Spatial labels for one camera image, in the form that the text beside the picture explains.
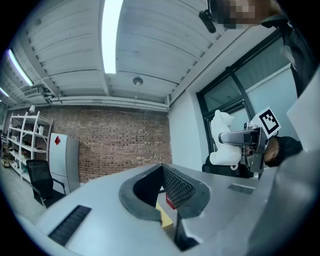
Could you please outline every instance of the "white stuffed toy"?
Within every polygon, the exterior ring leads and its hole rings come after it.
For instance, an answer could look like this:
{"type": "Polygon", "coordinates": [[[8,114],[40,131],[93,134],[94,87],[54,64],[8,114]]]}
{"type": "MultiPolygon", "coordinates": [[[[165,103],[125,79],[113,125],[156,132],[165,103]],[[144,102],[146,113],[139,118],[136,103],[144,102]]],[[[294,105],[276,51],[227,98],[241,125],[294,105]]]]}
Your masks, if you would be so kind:
{"type": "Polygon", "coordinates": [[[235,171],[241,160],[241,148],[219,142],[219,134],[230,132],[229,126],[233,120],[234,117],[228,113],[220,112],[220,110],[215,112],[211,121],[211,134],[218,150],[210,154],[210,162],[216,166],[230,166],[235,171]]]}

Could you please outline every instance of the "white ceiling panel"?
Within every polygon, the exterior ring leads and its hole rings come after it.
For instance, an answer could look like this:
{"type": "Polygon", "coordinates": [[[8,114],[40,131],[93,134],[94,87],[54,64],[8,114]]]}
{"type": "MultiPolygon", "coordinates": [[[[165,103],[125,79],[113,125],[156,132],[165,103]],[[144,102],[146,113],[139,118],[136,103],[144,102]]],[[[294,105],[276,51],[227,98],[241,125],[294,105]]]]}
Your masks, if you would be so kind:
{"type": "MultiPolygon", "coordinates": [[[[206,2],[124,0],[116,74],[102,70],[104,0],[43,0],[18,32],[27,40],[18,34],[10,47],[34,85],[45,86],[49,97],[51,92],[56,97],[114,96],[164,103],[225,33],[221,27],[209,33],[199,19],[206,2]],[[134,85],[136,77],[143,85],[134,85]]],[[[14,67],[8,72],[15,79],[3,78],[3,86],[19,102],[28,102],[23,90],[30,88],[19,90],[26,83],[14,67]]],[[[8,106],[20,104],[7,101],[8,106]]]]}

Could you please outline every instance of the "ceiling beam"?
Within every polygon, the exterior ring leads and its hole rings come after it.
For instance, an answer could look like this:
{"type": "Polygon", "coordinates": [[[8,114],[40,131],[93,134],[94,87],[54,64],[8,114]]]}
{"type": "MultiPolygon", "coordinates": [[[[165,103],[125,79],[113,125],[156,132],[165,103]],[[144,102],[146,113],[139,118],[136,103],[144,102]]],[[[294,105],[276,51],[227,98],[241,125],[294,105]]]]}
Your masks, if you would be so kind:
{"type": "Polygon", "coordinates": [[[140,104],[146,104],[150,106],[158,106],[163,108],[168,108],[169,105],[149,101],[149,100],[143,100],[143,99],[134,99],[134,98],[125,98],[125,97],[114,97],[114,96],[67,96],[67,97],[59,97],[59,98],[51,98],[52,102],[59,102],[59,101],[114,101],[114,102],[130,102],[130,103],[140,103],[140,104]]]}
{"type": "Polygon", "coordinates": [[[227,66],[234,64],[239,58],[274,31],[274,27],[265,28],[261,25],[252,26],[244,32],[243,30],[227,30],[225,32],[227,37],[224,37],[225,34],[223,34],[178,85],[177,89],[171,95],[170,105],[188,87],[194,92],[199,92],[226,70],[227,66]]]}
{"type": "Polygon", "coordinates": [[[34,68],[34,70],[36,71],[36,73],[38,74],[38,76],[41,78],[41,80],[43,81],[43,84],[56,96],[60,96],[62,93],[61,91],[58,89],[58,87],[54,84],[54,82],[48,77],[47,72],[45,71],[45,69],[41,66],[36,54],[34,53],[26,30],[25,29],[21,29],[18,32],[18,38],[19,38],[19,42],[21,44],[21,47],[24,51],[24,54],[26,55],[28,61],[30,62],[30,64],[32,65],[32,67],[34,68]]]}
{"type": "Polygon", "coordinates": [[[110,80],[105,74],[103,59],[102,59],[102,41],[101,41],[101,33],[102,33],[102,17],[104,11],[104,0],[95,0],[92,3],[92,11],[93,11],[93,23],[92,23],[92,31],[93,31],[93,41],[94,41],[94,55],[96,61],[96,68],[99,73],[99,78],[105,92],[106,96],[111,96],[112,90],[110,85],[110,80]]]}
{"type": "Polygon", "coordinates": [[[184,77],[171,95],[170,104],[182,94],[185,89],[204,71],[244,30],[227,30],[201,57],[191,71],[184,77]]]}

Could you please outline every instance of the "red object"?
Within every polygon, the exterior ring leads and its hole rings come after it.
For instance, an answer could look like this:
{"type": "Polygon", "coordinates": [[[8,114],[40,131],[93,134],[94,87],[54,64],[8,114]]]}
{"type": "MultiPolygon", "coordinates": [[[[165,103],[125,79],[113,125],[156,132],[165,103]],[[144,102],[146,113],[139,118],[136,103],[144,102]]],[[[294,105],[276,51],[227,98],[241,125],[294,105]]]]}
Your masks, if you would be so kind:
{"type": "Polygon", "coordinates": [[[168,195],[167,195],[167,193],[165,193],[165,201],[166,201],[166,203],[168,204],[168,205],[170,205],[170,207],[172,208],[172,209],[176,209],[176,207],[174,206],[174,204],[171,202],[171,200],[169,199],[169,197],[168,197],[168,195]]]}
{"type": "Polygon", "coordinates": [[[60,143],[60,138],[59,138],[59,136],[57,136],[57,137],[55,138],[54,143],[55,143],[56,145],[58,145],[58,144],[60,143]]]}

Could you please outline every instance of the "chair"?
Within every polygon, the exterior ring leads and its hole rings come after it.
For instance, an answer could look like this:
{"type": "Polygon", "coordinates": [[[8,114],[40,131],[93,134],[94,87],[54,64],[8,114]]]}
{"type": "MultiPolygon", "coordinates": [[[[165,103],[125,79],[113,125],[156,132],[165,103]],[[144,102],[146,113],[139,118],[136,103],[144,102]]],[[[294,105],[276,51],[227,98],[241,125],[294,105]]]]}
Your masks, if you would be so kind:
{"type": "Polygon", "coordinates": [[[202,166],[202,171],[204,173],[223,175],[229,177],[238,177],[244,179],[249,179],[254,176],[254,174],[251,171],[249,171],[248,168],[243,164],[239,164],[238,169],[235,171],[231,170],[230,166],[213,165],[210,162],[210,156],[206,158],[205,164],[202,166]]]}
{"type": "Polygon", "coordinates": [[[34,199],[45,208],[50,207],[66,195],[65,184],[52,178],[46,160],[27,160],[26,167],[30,177],[30,186],[33,189],[34,199]],[[64,194],[53,189],[54,181],[61,184],[64,194]]]}

